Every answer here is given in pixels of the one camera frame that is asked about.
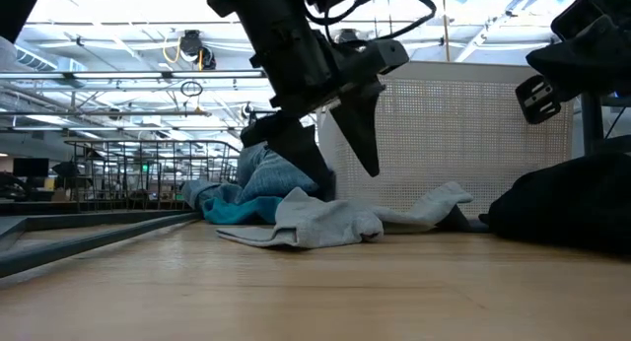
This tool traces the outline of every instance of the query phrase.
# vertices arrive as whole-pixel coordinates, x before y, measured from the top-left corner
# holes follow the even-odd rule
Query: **gray towel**
[[[414,227],[426,232],[447,217],[457,203],[473,198],[455,182],[448,182],[425,194],[406,213],[356,201],[324,203],[295,188],[276,211],[276,226],[265,228],[218,229],[224,239],[252,246],[290,245],[303,248],[339,246],[378,241],[384,236],[382,222]]]

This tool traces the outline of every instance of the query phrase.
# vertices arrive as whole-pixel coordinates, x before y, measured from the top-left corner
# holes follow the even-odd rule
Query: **blue jeans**
[[[182,194],[194,209],[210,198],[221,198],[227,203],[243,204],[257,197],[285,197],[292,189],[301,187],[307,193],[316,192],[315,182],[280,155],[260,143],[244,148],[239,156],[237,182],[213,183],[205,179],[187,182]]]

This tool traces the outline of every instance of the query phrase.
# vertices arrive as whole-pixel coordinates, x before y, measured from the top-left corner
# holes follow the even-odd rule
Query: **metal railing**
[[[77,210],[189,209],[189,180],[234,183],[240,150],[217,140],[67,140],[73,172],[55,188],[70,190]]]

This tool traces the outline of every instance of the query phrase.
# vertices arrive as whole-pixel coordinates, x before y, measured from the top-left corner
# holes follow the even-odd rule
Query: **crumpled cloth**
[[[448,217],[456,204],[472,200],[459,184],[448,182],[423,195],[408,212],[396,212],[352,200],[325,203],[296,188],[278,206],[273,229],[227,228],[217,230],[217,234],[258,247],[318,248],[373,242],[384,236],[384,223],[413,226],[415,233],[427,232]]]
[[[318,189],[306,174],[268,149],[265,143],[241,151],[237,182],[217,183],[197,179],[184,185],[182,195],[190,207],[201,209],[202,203],[212,198],[241,205],[257,197],[285,197],[296,187],[308,193]]]
[[[221,198],[211,198],[202,203],[204,219],[217,225],[243,223],[274,224],[276,209],[282,201],[279,197],[258,197],[243,204],[228,203]]]

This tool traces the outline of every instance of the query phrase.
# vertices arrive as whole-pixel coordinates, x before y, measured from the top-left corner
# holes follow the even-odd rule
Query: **metal rack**
[[[583,117],[583,145],[585,155],[631,152],[631,135],[605,138],[602,124],[604,106],[620,109],[631,106],[628,99],[603,98],[585,93],[581,95],[581,116]]]
[[[236,182],[240,151],[217,140],[67,140],[75,177],[55,186],[71,191],[77,211],[188,209],[186,181]]]

